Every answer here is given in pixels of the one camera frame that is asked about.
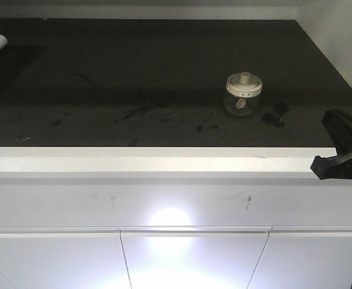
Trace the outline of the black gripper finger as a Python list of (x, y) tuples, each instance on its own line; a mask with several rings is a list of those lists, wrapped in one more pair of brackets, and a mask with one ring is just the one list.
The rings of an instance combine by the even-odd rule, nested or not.
[(322, 124), (331, 137), (337, 155), (352, 152), (352, 114), (342, 110), (328, 110)]
[(310, 169), (320, 180), (352, 180), (352, 151), (327, 158), (316, 156)]

